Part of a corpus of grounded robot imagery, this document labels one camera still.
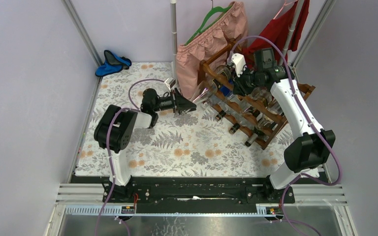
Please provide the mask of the dark green wine bottle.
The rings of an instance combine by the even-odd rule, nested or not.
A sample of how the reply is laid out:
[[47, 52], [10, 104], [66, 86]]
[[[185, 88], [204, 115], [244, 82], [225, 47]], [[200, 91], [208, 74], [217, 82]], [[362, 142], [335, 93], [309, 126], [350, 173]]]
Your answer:
[[252, 135], [244, 142], [244, 145], [250, 147], [259, 136], [262, 136], [263, 132], [258, 129], [254, 129]]

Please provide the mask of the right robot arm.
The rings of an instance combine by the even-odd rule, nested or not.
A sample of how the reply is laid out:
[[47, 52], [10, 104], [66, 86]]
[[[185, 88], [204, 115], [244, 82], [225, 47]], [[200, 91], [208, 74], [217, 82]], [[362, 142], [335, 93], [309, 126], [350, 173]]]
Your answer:
[[270, 184], [262, 190], [263, 198], [274, 203], [295, 178], [326, 163], [336, 137], [313, 116], [290, 68], [277, 64], [273, 49], [259, 50], [257, 54], [254, 69], [247, 68], [242, 54], [234, 53], [229, 60], [236, 74], [233, 92], [249, 95], [255, 88], [267, 88], [291, 127], [294, 142], [284, 150], [284, 163], [269, 176]]

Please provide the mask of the clear square liquor bottle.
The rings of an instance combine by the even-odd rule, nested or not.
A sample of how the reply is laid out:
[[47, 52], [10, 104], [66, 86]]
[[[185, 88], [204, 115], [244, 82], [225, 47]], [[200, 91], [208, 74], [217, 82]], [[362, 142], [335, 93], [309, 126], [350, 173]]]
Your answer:
[[232, 116], [236, 119], [236, 123], [233, 124], [233, 126], [229, 129], [230, 134], [234, 134], [237, 130], [239, 130], [241, 127], [246, 127], [250, 129], [251, 131], [254, 131], [255, 125], [250, 123], [244, 115], [252, 115], [255, 119], [260, 115], [259, 110], [255, 110], [252, 113], [246, 112], [246, 113], [234, 113]]

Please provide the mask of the blue glass bottle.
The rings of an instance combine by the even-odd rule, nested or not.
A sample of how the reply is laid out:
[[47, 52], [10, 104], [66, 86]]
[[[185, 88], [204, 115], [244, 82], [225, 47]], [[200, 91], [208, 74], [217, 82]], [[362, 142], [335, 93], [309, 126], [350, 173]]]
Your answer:
[[219, 89], [219, 91], [223, 94], [223, 96], [225, 98], [231, 98], [234, 94], [232, 92], [232, 90], [230, 90], [228, 87], [226, 86], [221, 86], [221, 88]]

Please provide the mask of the clear liquor bottle gold label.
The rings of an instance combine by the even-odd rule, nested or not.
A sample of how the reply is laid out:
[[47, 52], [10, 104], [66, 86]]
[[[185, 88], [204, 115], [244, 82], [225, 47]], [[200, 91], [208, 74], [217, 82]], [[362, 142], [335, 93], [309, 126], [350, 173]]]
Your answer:
[[234, 110], [231, 106], [229, 106], [226, 102], [231, 103], [231, 101], [226, 100], [220, 100], [217, 105], [221, 108], [221, 111], [218, 112], [218, 114], [215, 116], [216, 121], [220, 121], [223, 119], [226, 115], [231, 115], [233, 116], [236, 120], [240, 120], [239, 113]]

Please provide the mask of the clear glass bottle tall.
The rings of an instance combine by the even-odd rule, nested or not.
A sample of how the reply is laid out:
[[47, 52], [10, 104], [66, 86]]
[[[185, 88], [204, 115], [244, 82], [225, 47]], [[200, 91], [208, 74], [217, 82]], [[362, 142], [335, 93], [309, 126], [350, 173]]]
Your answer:
[[[232, 74], [230, 68], [227, 65], [218, 66], [215, 72], [218, 75], [224, 76], [224, 78], [227, 79], [229, 83], [231, 83], [230, 79]], [[198, 85], [194, 95], [190, 100], [196, 105], [201, 105], [202, 103], [210, 101], [213, 95], [215, 95], [215, 93], [219, 91], [221, 86], [224, 85], [215, 78], [209, 77], [206, 81], [203, 81]]]

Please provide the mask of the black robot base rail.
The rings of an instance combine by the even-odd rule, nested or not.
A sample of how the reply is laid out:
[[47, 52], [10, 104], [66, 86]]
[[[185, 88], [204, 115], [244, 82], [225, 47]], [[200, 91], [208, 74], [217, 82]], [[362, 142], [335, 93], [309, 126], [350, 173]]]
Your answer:
[[260, 177], [132, 177], [125, 186], [102, 181], [104, 200], [137, 213], [255, 213], [256, 204], [293, 204], [292, 187], [274, 190]]

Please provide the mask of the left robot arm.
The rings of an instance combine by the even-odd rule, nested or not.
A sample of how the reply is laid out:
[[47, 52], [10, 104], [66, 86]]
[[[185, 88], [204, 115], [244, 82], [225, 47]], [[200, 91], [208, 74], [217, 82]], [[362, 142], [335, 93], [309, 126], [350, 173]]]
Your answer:
[[94, 140], [107, 150], [110, 168], [104, 186], [104, 202], [136, 200], [130, 183], [131, 173], [127, 164], [126, 148], [134, 129], [152, 129], [160, 111], [172, 110], [183, 115], [195, 111], [197, 105], [184, 98], [177, 89], [159, 96], [153, 88], [143, 92], [140, 110], [109, 105], [94, 131]]

